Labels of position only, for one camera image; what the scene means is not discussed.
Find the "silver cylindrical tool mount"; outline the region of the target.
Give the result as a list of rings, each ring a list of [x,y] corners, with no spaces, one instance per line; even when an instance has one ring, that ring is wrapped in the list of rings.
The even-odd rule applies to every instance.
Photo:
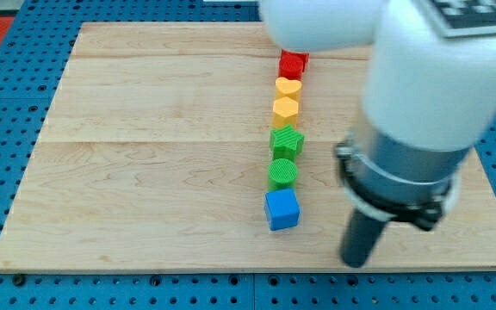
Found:
[[[389,221],[430,231],[453,207],[469,149],[426,150],[390,137],[364,112],[337,144],[338,173],[354,204],[352,229],[381,231]]]

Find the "black cylindrical pointer rod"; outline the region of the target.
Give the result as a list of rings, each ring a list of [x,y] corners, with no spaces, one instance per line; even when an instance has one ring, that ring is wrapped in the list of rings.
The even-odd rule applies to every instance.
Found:
[[[350,216],[339,247],[339,256],[351,268],[360,268],[368,260],[387,221],[375,220],[355,209]]]

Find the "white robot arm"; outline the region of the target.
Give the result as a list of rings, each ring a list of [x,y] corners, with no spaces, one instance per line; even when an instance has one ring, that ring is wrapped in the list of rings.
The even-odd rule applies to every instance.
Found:
[[[356,121],[336,145],[354,211],[339,254],[364,265],[391,221],[430,231],[496,116],[496,1],[282,1],[259,12],[282,49],[373,46]]]

